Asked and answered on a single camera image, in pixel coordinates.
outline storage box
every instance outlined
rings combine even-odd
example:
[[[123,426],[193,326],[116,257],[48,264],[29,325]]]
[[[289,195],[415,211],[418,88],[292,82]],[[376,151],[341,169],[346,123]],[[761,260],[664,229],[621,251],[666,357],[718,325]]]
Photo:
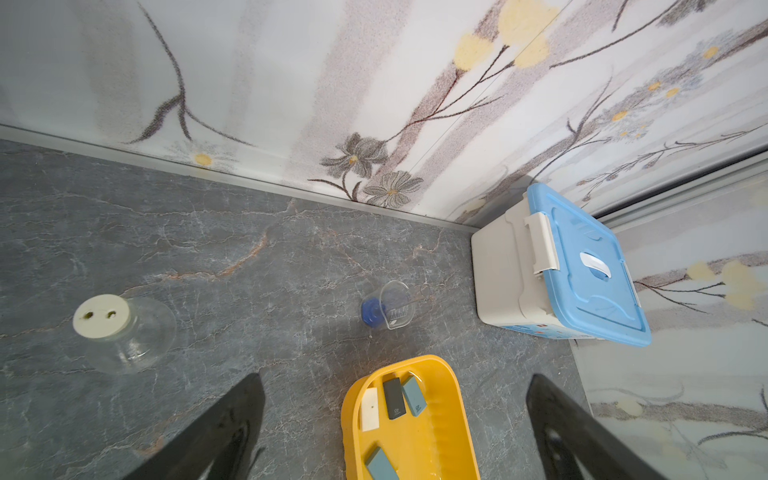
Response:
[[[472,235],[478,315],[549,339],[650,344],[618,239],[544,184]]]
[[[413,415],[408,406],[405,415],[389,420],[383,382],[411,377],[421,384],[427,408],[421,415]],[[364,432],[360,407],[364,392],[371,388],[379,392],[379,427]],[[419,356],[385,366],[355,382],[341,407],[341,429],[347,480],[371,478],[363,460],[377,448],[386,453],[402,480],[480,480],[458,380],[438,356]]]

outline glass jar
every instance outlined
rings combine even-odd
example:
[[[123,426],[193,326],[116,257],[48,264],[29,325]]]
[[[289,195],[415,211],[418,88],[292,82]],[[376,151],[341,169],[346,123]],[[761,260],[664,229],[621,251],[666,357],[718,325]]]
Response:
[[[151,298],[98,295],[74,312],[75,332],[88,339],[86,360],[96,370],[122,375],[154,365],[176,338],[176,319]]]

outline gray marble floor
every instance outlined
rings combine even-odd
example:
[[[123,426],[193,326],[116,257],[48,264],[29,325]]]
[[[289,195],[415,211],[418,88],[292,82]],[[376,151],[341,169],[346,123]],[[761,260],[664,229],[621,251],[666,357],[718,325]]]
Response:
[[[543,478],[534,372],[586,405],[568,343],[480,322],[468,233],[12,142],[0,157],[0,470],[14,478],[120,478],[254,371],[267,406],[252,478],[344,478],[346,390],[413,356],[453,367],[486,479]],[[433,296],[410,326],[371,331],[359,301],[390,279]],[[99,293],[171,307],[158,365],[88,365],[71,315]]]

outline yellow plastic basket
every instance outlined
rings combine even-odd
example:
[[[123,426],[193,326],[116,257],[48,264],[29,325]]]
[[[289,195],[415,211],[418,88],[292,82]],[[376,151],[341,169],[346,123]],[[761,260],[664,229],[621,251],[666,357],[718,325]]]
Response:
[[[415,417],[406,403],[406,414],[390,420],[382,382],[395,377],[404,382],[411,375],[419,381],[427,408]],[[379,427],[363,432],[360,404],[362,394],[371,387],[379,393]],[[377,446],[402,480],[480,479],[458,380],[438,356],[395,363],[355,382],[344,397],[341,428],[347,480],[371,480],[365,460]]]

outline blue lid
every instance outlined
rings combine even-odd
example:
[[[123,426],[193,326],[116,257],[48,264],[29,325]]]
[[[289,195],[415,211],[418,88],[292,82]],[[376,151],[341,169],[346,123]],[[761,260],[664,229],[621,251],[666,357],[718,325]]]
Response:
[[[567,328],[635,346],[650,345],[619,240],[605,225],[544,184],[528,187],[531,215],[549,219],[559,270],[544,270],[554,314]]]

